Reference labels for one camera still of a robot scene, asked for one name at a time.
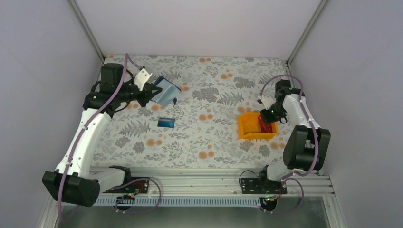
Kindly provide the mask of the blue leather card holder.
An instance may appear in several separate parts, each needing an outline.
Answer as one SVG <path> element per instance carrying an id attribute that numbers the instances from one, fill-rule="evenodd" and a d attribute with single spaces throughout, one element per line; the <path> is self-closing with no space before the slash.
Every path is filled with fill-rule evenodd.
<path id="1" fill-rule="evenodd" d="M 154 86 L 161 88 L 162 91 L 155 95 L 151 101 L 167 107 L 170 103 L 175 106 L 177 103 L 177 95 L 181 92 L 181 89 L 173 84 L 171 81 L 167 80 L 163 76 L 159 76 L 154 82 Z"/>

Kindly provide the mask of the blue credit card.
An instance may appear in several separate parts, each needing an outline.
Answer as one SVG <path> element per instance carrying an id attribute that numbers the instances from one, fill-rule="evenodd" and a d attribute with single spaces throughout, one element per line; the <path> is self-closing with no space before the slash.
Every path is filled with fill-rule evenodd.
<path id="1" fill-rule="evenodd" d="M 160 117 L 157 122 L 158 127 L 174 128 L 175 119 Z"/>

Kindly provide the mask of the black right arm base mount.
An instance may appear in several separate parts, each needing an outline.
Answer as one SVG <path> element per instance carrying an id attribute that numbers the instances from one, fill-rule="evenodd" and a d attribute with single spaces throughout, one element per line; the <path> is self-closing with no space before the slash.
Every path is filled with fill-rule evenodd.
<path id="1" fill-rule="evenodd" d="M 239 184 L 243 194 L 287 194 L 287 188 L 280 181 L 269 180 L 266 174 L 260 174 L 258 177 L 239 177 Z"/>

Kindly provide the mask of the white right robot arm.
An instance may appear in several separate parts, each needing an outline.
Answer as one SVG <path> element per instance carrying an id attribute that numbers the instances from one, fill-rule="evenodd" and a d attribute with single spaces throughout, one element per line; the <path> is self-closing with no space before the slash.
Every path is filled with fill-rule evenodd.
<path id="1" fill-rule="evenodd" d="M 275 84 L 274 99 L 259 96 L 264 104 L 260 116 L 265 125 L 290 121 L 294 129 L 283 150 L 283 160 L 267 165 L 259 172 L 258 189 L 270 193 L 276 182 L 285 184 L 292 176 L 305 177 L 323 167 L 331 134 L 313 118 L 303 90 L 293 88 L 289 80 Z"/>

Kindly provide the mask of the red credit card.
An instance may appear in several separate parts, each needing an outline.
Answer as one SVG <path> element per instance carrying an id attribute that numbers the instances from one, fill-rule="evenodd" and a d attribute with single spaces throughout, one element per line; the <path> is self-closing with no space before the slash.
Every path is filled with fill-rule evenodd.
<path id="1" fill-rule="evenodd" d="M 258 117 L 258 123 L 259 123 L 259 126 L 260 126 L 260 131 L 262 133 L 272 133 L 273 132 L 271 124 L 265 123 L 265 121 L 263 120 L 262 115 L 260 115 Z"/>

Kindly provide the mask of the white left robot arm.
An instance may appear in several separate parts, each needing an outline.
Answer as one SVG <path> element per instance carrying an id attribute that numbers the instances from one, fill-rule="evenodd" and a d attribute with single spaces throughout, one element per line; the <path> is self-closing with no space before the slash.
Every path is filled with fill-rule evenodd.
<path id="1" fill-rule="evenodd" d="M 137 67 L 133 75 L 125 66 L 116 63 L 101 67 L 101 79 L 85 97 L 80 124 L 69 149 L 54 171 L 46 171 L 42 183 L 52 198 L 84 207 L 95 204 L 100 193 L 112 188 L 127 192 L 132 187 L 132 175 L 128 167 L 113 165 L 106 171 L 90 174 L 92 156 L 99 139 L 120 111 L 122 103 L 137 101 L 141 107 L 161 88 L 149 83 L 152 73 L 145 67 Z"/>

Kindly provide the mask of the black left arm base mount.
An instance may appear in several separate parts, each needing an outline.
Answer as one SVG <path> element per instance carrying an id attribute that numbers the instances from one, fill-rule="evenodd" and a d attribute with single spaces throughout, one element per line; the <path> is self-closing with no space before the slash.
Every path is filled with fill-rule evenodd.
<path id="1" fill-rule="evenodd" d="M 139 193 L 146 194 L 148 192 L 149 179 L 146 177 L 134 177 L 128 167 L 123 166 L 110 166 L 107 170 L 108 173 L 113 171 L 107 179 L 107 184 L 104 193 L 124 193 L 129 195 L 136 195 Z"/>

